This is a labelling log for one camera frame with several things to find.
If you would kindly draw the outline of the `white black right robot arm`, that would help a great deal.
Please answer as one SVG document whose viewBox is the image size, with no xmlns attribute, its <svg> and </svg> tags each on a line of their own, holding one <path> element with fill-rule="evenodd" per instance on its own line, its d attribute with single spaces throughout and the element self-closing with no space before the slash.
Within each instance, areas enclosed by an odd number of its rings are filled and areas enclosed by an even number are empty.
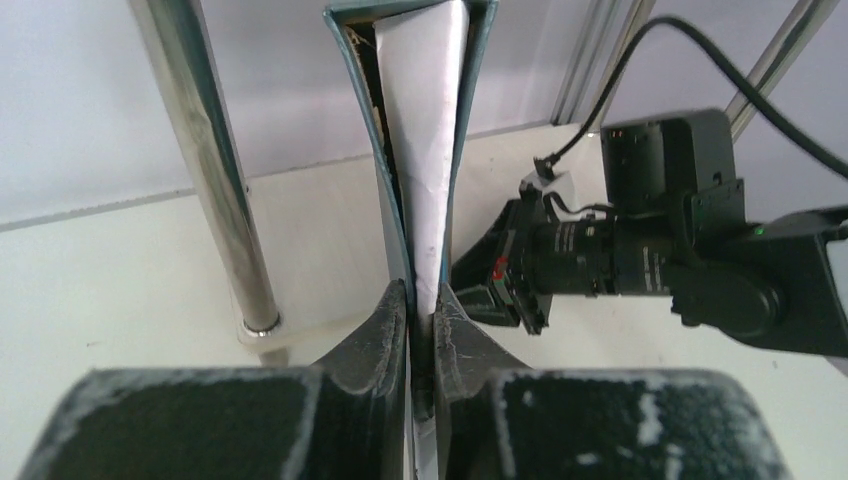
<svg viewBox="0 0 848 480">
<path fill-rule="evenodd" d="M 846 356 L 832 262 L 847 244 L 845 208 L 748 221 L 730 122 L 716 109 L 610 125 L 600 140 L 606 203 L 567 210 L 525 185 L 454 263 L 450 284 L 471 319 L 537 335 L 556 295 L 667 297 L 689 327 Z"/>
</svg>

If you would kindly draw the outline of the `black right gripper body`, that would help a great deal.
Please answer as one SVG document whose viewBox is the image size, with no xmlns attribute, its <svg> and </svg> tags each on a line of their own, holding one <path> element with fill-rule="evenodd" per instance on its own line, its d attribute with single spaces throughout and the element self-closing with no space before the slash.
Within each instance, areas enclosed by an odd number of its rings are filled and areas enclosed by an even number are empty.
<svg viewBox="0 0 848 480">
<path fill-rule="evenodd" d="M 688 326 L 759 335 L 779 289 L 720 248 L 746 226 L 730 121 L 718 109 L 610 125 L 600 133 L 607 201 L 560 221 L 555 193 L 525 192 L 500 254 L 500 302 L 532 333 L 552 295 L 668 296 Z"/>
</svg>

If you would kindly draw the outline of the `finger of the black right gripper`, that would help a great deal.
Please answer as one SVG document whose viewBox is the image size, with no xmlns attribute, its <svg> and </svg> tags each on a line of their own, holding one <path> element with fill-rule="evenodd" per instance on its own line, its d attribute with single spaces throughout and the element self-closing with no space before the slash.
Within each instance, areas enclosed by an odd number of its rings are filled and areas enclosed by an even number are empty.
<svg viewBox="0 0 848 480">
<path fill-rule="evenodd" d="M 520 321 L 509 307 L 488 287 L 478 285 L 458 290 L 456 297 L 467 316 L 475 322 L 496 327 L 519 326 Z"/>
<path fill-rule="evenodd" d="M 506 202 L 494 223 L 453 264 L 450 285 L 455 292 L 503 281 L 518 289 L 524 281 L 524 205 L 520 199 Z"/>
</svg>

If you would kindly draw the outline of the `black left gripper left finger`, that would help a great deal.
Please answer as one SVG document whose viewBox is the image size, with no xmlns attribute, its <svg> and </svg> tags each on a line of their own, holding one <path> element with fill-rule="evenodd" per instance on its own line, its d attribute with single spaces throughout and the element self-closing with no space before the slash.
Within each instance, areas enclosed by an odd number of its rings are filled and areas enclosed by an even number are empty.
<svg viewBox="0 0 848 480">
<path fill-rule="evenodd" d="M 301 367 L 93 371 L 62 399 L 24 479 L 399 479 L 406 289 Z"/>
</svg>

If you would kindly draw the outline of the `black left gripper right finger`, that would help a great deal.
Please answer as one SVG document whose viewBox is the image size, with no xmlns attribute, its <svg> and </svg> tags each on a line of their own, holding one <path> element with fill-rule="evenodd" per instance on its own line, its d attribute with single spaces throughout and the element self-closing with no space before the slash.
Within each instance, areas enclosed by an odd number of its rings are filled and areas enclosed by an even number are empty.
<svg viewBox="0 0 848 480">
<path fill-rule="evenodd" d="M 756 404 L 699 369 L 533 369 L 449 285 L 433 317 L 442 479 L 787 479 Z"/>
</svg>

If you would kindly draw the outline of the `aluminium frame rail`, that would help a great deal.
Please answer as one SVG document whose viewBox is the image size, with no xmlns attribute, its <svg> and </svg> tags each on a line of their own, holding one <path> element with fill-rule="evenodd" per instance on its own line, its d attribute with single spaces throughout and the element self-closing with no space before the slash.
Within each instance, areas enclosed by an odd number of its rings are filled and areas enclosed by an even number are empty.
<svg viewBox="0 0 848 480">
<path fill-rule="evenodd" d="M 651 17 L 655 4 L 655 0 L 589 3 L 553 104 L 551 124 L 576 124 L 588 118 L 627 43 Z"/>
</svg>

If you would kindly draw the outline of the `teal Humor book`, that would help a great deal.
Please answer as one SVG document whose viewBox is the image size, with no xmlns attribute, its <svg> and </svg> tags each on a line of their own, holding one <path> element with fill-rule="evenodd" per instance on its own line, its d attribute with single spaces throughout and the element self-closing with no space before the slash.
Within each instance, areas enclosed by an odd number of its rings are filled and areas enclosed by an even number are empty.
<svg viewBox="0 0 848 480">
<path fill-rule="evenodd" d="M 371 144 L 389 275 L 406 291 L 404 475 L 437 475 L 433 317 L 449 280 L 453 203 L 494 1 L 332 1 Z"/>
</svg>

